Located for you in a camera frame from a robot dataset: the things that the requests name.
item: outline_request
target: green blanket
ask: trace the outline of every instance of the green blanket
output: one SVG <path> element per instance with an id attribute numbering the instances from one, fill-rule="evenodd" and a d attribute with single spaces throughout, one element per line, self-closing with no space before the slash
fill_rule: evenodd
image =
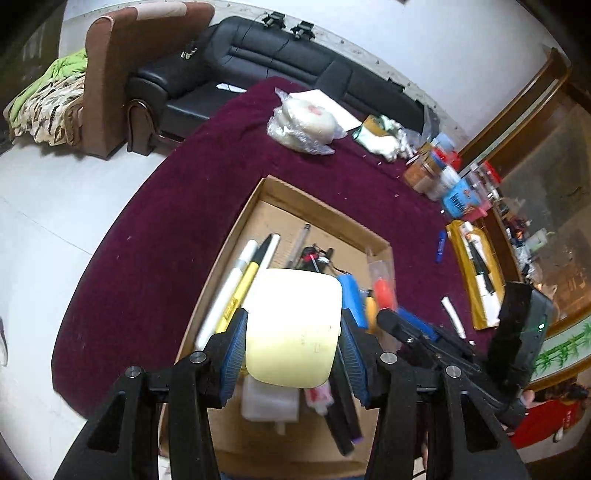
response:
<path id="1" fill-rule="evenodd" d="M 88 56 L 86 56 L 85 49 L 54 61 L 43 76 L 35 80 L 14 99 L 10 109 L 11 123 L 17 119 L 17 115 L 21 111 L 22 105 L 31 97 L 31 95 L 39 90 L 45 82 L 56 78 L 68 78 L 75 73 L 84 73 L 87 65 Z"/>

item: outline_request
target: black leather sofa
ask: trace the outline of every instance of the black leather sofa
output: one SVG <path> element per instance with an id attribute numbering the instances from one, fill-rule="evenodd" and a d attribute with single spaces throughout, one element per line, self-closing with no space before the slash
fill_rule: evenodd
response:
<path id="1" fill-rule="evenodd" d="M 128 151 L 147 155 L 158 141 L 181 142 L 239 95 L 218 84 L 248 89 L 271 76 L 320 89 L 359 119 L 383 114 L 423 130 L 423 104 L 408 97 L 403 85 L 277 27 L 229 17 L 205 30 L 189 50 L 194 53 L 188 59 L 175 52 L 130 75 Z"/>

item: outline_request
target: yellow pen with black cap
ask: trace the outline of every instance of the yellow pen with black cap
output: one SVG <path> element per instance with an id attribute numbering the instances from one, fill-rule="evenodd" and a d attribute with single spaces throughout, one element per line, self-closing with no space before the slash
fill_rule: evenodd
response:
<path id="1" fill-rule="evenodd" d="M 232 298 L 230 298 L 230 301 L 226 306 L 226 310 L 224 310 L 220 322 L 217 324 L 216 333 L 222 333 L 226 331 L 228 325 L 230 324 L 230 320 L 234 315 L 234 312 L 238 310 L 238 308 L 244 301 L 244 298 L 246 297 L 246 294 L 248 293 L 248 290 L 251 287 L 252 281 L 255 279 L 256 273 L 258 272 L 258 269 L 261 266 L 262 259 L 265 257 L 265 253 L 267 253 L 267 249 L 269 248 L 272 237 L 273 235 L 269 235 L 267 238 L 265 238 L 265 241 L 261 244 L 261 246 L 257 249 L 256 253 L 252 257 L 252 260 L 248 264 L 248 267 L 246 268 L 246 271 L 244 272 L 244 275 L 242 276 L 240 283 L 236 287 L 236 290 L 234 291 Z"/>

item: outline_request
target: cardboard box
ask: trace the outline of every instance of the cardboard box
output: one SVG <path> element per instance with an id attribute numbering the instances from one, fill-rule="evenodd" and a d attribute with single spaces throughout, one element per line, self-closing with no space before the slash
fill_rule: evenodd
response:
<path id="1" fill-rule="evenodd" d="M 274 177 L 262 179 L 234 224 L 209 274 L 185 332 L 177 361 L 193 352 L 193 343 L 221 282 L 231 270 L 246 242 L 262 242 L 269 233 L 281 235 L 271 268 L 283 267 L 303 226 L 312 228 L 305 245 L 334 248 L 334 264 L 351 272 L 360 288 L 369 288 L 366 247 L 382 259 L 392 261 L 386 240 Z M 374 440 L 377 410 L 365 410 L 356 401 L 364 440 L 350 457 L 336 448 L 324 418 L 300 401 L 300 421 L 288 423 L 280 436 L 271 423 L 253 423 L 240 414 L 241 382 L 222 410 L 209 409 L 209 423 L 220 471 L 242 477 L 340 478 L 363 475 Z M 160 450 L 168 456 L 166 409 L 160 422 Z"/>

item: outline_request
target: maroon cloth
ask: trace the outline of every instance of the maroon cloth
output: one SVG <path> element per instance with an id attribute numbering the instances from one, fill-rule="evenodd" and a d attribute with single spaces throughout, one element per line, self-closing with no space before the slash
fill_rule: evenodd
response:
<path id="1" fill-rule="evenodd" d="M 326 157 L 299 154 L 267 136 L 272 78 L 228 102 L 146 180 L 115 221 L 72 297 L 53 351 L 54 389 L 88 416 L 129 365 L 173 364 L 217 253 L 261 177 L 274 175 L 335 207 L 392 245 L 398 299 L 429 322 L 450 325 L 449 296 L 468 320 L 453 248 L 435 263 L 446 219 L 440 206 L 350 137 Z M 478 343 L 476 333 L 466 328 Z"/>

